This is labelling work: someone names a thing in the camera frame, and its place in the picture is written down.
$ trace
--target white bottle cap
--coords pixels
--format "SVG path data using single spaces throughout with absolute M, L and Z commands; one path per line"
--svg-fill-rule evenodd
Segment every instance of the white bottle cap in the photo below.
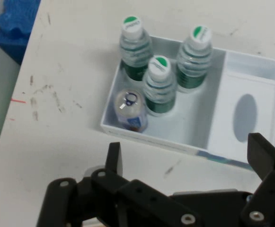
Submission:
M 205 49 L 211 42 L 212 33 L 206 26 L 195 26 L 191 30 L 190 45 L 196 50 Z
M 171 72 L 171 63 L 168 58 L 155 55 L 149 61 L 148 70 L 152 80 L 162 82 Z
M 136 16 L 128 16 L 123 20 L 122 34 L 127 39 L 138 39 L 143 32 L 142 20 Z

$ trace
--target screw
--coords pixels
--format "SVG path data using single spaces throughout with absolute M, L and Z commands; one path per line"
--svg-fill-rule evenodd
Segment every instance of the screw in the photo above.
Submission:
M 98 176 L 99 177 L 106 176 L 106 173 L 104 171 L 101 171 L 101 172 L 98 173 Z
M 248 196 L 247 196 L 247 202 L 250 202 L 250 200 L 252 199 L 252 196 L 253 196 L 253 195 L 248 195 Z
M 249 216 L 253 221 L 263 221 L 265 219 L 265 216 L 259 211 L 252 211 Z
M 181 217 L 181 223 L 183 223 L 186 226 L 194 224 L 195 221 L 196 221 L 196 219 L 192 214 L 184 214 Z
M 63 182 L 60 183 L 60 186 L 61 186 L 61 187 L 66 187 L 66 186 L 68 186 L 68 185 L 69 185 L 69 182 L 68 182 L 68 181 L 63 181 Z

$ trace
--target white plastic container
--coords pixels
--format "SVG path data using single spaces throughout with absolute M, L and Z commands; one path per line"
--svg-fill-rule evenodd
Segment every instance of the white plastic container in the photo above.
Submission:
M 180 41 L 152 37 L 154 54 L 175 69 Z M 275 60 L 214 48 L 207 78 L 193 93 L 177 92 L 166 116 L 148 115 L 143 133 L 128 131 L 113 110 L 116 94 L 129 86 L 117 67 L 101 127 L 107 134 L 187 154 L 199 150 L 247 163 L 247 136 L 259 132 L 275 145 Z

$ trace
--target black bracket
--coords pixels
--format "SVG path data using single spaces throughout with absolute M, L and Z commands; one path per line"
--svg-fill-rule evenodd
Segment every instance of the black bracket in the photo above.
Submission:
M 47 188 L 38 227 L 80 227 L 97 217 L 108 227 L 275 227 L 275 148 L 249 134 L 248 162 L 263 182 L 249 192 L 166 196 L 122 175 L 120 143 L 111 143 L 105 168 L 79 183 L 63 178 Z

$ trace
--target white table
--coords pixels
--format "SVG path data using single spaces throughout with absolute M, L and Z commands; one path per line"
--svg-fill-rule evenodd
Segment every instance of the white table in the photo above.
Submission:
M 170 195 L 236 188 L 253 192 L 254 172 L 108 136 L 99 128 L 120 60 L 120 23 L 139 15 L 152 35 L 183 40 L 194 24 L 216 47 L 275 58 L 269 0 L 42 0 L 0 137 L 0 226 L 34 226 L 47 185 L 82 179 L 120 141 L 124 177 Z M 165 172 L 181 162 L 168 175 Z

